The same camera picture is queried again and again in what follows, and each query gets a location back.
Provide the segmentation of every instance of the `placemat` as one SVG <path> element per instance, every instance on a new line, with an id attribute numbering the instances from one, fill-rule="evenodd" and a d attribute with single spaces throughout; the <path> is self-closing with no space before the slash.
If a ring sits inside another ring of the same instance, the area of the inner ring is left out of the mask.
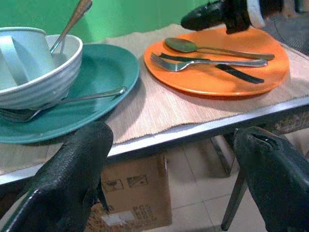
<path id="1" fill-rule="evenodd" d="M 143 53 L 155 42 L 189 32 L 178 25 L 170 25 L 152 32 L 135 32 L 103 41 L 128 49 L 139 59 L 141 66 L 138 83 L 106 120 L 114 132 L 114 143 L 156 134 L 178 125 L 235 116 L 309 95 L 309 57 L 284 45 L 290 60 L 290 78 L 280 87 L 261 96 L 224 101 L 190 96 L 169 88 L 148 72 Z M 0 174 L 46 162 L 58 151 L 64 139 L 65 136 L 32 145 L 0 144 Z"/>

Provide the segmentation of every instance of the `spoon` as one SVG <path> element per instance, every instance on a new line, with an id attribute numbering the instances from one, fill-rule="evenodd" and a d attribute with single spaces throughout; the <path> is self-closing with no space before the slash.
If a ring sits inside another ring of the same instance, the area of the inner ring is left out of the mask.
<path id="1" fill-rule="evenodd" d="M 221 52 L 226 52 L 230 53 L 233 55 L 237 55 L 240 57 L 246 57 L 246 58 L 255 58 L 255 59 L 266 59 L 266 60 L 272 60 L 275 58 L 274 54 L 269 54 L 269 53 L 249 53 L 249 52 L 238 52 L 238 51 L 232 51 L 232 50 L 227 50 L 223 48 L 217 48 L 217 47 L 198 47 L 194 42 L 185 40 L 185 39 L 180 39 L 180 38 L 167 38 L 165 39 L 165 43 L 180 52 L 195 52 L 199 49 L 209 49 L 209 50 L 214 50 L 214 51 L 221 51 Z"/>
<path id="2" fill-rule="evenodd" d="M 119 96 L 126 92 L 126 87 L 122 86 L 120 88 L 112 89 L 110 91 L 86 95 L 78 98 L 71 98 L 71 99 L 63 99 L 59 101 L 55 101 L 46 105 L 43 105 L 39 109 L 30 110 L 30 109 L 21 109 L 21 110 L 13 110 L 13 109 L 1 109 L 0 108 L 0 117 L 12 121 L 12 122 L 28 122 L 32 120 L 35 116 L 37 116 L 42 110 L 47 108 L 51 108 L 55 105 L 69 103 L 69 102 L 77 102 L 89 99 L 96 99 L 96 98 L 105 98 L 111 96 Z"/>
<path id="3" fill-rule="evenodd" d="M 50 53 L 54 53 L 55 49 L 61 43 L 64 37 L 66 37 L 67 33 L 71 28 L 84 16 L 84 14 L 91 8 L 92 0 L 80 0 L 75 8 L 73 15 L 71 16 L 68 24 L 62 31 L 61 35 L 58 37 L 52 48 L 50 49 Z"/>

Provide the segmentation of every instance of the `ribbed bowl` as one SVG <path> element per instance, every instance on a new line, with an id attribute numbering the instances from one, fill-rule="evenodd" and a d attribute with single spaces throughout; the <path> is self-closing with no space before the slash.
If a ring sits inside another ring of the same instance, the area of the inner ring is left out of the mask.
<path id="1" fill-rule="evenodd" d="M 58 36 L 46 37 L 49 47 Z M 81 39 L 67 35 L 53 53 L 57 68 L 23 85 L 1 90 L 0 108 L 35 109 L 66 97 L 80 71 L 82 50 Z"/>

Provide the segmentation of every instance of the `white label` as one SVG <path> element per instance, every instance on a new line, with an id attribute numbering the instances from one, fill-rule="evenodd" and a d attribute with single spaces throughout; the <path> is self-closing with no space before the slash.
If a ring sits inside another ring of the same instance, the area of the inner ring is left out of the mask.
<path id="1" fill-rule="evenodd" d="M 108 226 L 124 225 L 127 221 L 134 220 L 134 216 L 131 211 L 120 212 L 118 214 L 111 214 L 109 216 L 101 217 Z"/>

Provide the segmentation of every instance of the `black knife handle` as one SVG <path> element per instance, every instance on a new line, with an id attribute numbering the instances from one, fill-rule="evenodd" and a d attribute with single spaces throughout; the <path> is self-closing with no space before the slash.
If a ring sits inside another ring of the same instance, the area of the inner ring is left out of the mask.
<path id="1" fill-rule="evenodd" d="M 159 56 L 161 58 L 175 60 L 175 61 L 182 61 L 182 62 L 188 62 L 188 61 L 197 60 L 197 59 L 199 59 L 199 60 L 210 60 L 210 59 L 204 59 L 204 58 L 176 57 L 176 56 L 167 55 L 165 53 L 161 53 L 161 55 L 159 55 Z M 247 81 L 247 82 L 250 82 L 250 83 L 253 83 L 253 84 L 260 84 L 260 83 L 264 82 L 263 79 L 251 76 L 251 75 L 246 74 L 244 72 L 241 72 L 241 71 L 234 69 L 231 66 L 226 65 L 226 64 L 218 64 L 215 67 L 226 72 L 226 73 L 228 73 L 228 74 L 231 74 L 235 77 L 238 77 L 241 80 L 244 80 L 244 81 Z"/>

